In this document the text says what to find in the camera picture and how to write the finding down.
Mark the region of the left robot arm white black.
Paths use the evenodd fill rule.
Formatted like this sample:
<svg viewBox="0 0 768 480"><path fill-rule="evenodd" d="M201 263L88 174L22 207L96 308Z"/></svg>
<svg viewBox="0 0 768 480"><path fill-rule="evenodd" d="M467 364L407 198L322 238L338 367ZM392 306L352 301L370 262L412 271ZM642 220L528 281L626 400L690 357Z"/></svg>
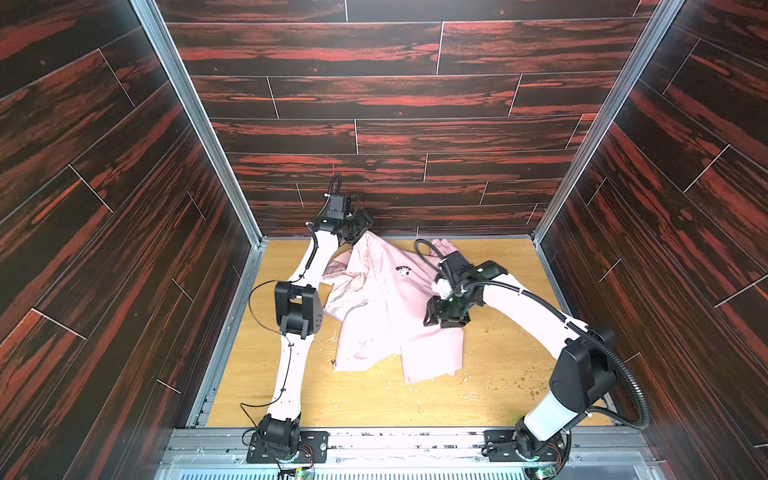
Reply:
<svg viewBox="0 0 768 480"><path fill-rule="evenodd" d="M294 273L275 283L280 360L273 399L256 427L255 446L280 461L300 452L301 390L310 347L325 316L318 287L344 244L353 245L373 224L364 209L329 210L307 224L310 243Z"/></svg>

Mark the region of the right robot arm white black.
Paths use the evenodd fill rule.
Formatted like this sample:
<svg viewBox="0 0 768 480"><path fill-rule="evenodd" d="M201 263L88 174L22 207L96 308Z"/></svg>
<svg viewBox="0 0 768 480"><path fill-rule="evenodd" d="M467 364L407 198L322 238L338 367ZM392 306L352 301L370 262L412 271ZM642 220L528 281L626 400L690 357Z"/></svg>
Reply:
<svg viewBox="0 0 768 480"><path fill-rule="evenodd" d="M592 330L522 285L493 261L478 266L460 253L442 257L427 304L426 326L463 327L474 306L489 306L513 320L556 359L545 397L515 426L517 455L534 461L550 443L588 416L618 380L608 356L589 337L611 345L614 336Z"/></svg>

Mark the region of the pink zip jacket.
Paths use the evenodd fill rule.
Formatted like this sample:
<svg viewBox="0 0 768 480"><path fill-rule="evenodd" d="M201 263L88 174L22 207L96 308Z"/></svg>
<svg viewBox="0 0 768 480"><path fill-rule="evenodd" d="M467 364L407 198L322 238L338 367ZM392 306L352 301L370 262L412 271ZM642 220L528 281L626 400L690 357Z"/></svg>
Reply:
<svg viewBox="0 0 768 480"><path fill-rule="evenodd" d="M404 380L454 375L463 366L464 332L423 324L431 285L449 241L425 259L367 232L333 259L322 282L332 286L325 313L342 323L335 358L341 372L364 372L391 355L401 357Z"/></svg>

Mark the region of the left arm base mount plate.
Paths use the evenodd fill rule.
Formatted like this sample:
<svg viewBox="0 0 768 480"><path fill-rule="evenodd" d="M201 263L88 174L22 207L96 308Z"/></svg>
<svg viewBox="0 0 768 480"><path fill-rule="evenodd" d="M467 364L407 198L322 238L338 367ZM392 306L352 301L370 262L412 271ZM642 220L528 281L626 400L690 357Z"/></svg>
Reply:
<svg viewBox="0 0 768 480"><path fill-rule="evenodd" d="M323 464L327 460L330 434L327 431L305 430L290 434L288 439L262 439L254 432L248 444L247 464Z"/></svg>

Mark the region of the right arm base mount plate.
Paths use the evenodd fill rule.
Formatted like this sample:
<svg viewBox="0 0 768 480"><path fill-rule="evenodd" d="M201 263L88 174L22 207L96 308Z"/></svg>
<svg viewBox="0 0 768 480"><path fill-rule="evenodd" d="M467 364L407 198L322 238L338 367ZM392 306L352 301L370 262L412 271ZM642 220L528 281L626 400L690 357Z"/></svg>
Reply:
<svg viewBox="0 0 768 480"><path fill-rule="evenodd" d="M546 441L509 429L486 430L483 437L481 454L491 462L562 463L571 446L570 435L562 432Z"/></svg>

